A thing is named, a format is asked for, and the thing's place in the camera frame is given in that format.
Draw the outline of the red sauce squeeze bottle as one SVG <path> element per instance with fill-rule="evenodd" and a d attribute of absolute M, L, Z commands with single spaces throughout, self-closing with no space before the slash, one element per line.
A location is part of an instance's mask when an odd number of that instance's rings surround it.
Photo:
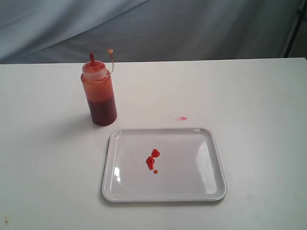
<path fill-rule="evenodd" d="M 106 64 L 89 54 L 89 61 L 82 66 L 81 82 L 89 106 L 91 118 L 98 126 L 108 126 L 117 118 L 116 102 L 111 74 L 114 71 L 113 50 L 107 51 L 112 64 L 108 70 Z"/>

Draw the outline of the red sauce blob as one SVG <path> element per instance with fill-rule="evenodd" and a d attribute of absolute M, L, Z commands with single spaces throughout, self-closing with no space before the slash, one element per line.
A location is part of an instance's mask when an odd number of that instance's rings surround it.
<path fill-rule="evenodd" d="M 157 149 L 153 149 L 152 153 L 146 159 L 146 165 L 150 171 L 153 171 L 154 174 L 158 174 L 158 170 L 155 169 L 155 159 L 160 156 L 160 151 Z"/>

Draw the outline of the white rectangular tray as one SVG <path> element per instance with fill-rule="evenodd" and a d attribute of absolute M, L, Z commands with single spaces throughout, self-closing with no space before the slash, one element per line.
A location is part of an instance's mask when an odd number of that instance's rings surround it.
<path fill-rule="evenodd" d="M 158 174 L 146 165 L 153 149 Z M 227 185 L 211 131 L 121 129 L 108 141 L 101 192 L 110 202 L 209 202 L 222 200 Z"/>

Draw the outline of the white backdrop cloth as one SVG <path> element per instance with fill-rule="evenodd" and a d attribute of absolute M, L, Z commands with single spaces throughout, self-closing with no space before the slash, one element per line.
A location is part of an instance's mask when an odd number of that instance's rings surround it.
<path fill-rule="evenodd" d="M 3 0 L 2 64 L 279 58 L 300 0 Z"/>

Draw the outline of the black backdrop stand pole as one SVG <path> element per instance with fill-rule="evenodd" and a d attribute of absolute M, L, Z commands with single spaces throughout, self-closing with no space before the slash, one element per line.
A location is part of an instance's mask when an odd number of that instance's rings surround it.
<path fill-rule="evenodd" d="M 303 3 L 301 4 L 301 6 L 297 9 L 296 11 L 296 16 L 297 16 L 297 20 L 295 23 L 295 27 L 291 33 L 291 37 L 289 39 L 288 45 L 286 47 L 286 50 L 284 52 L 283 58 L 288 58 L 291 50 L 293 48 L 293 45 L 295 43 L 295 39 L 297 37 L 297 34 L 299 32 L 300 26 L 302 24 L 302 22 L 304 21 L 306 14 L 307 14 L 307 1 L 303 0 Z"/>

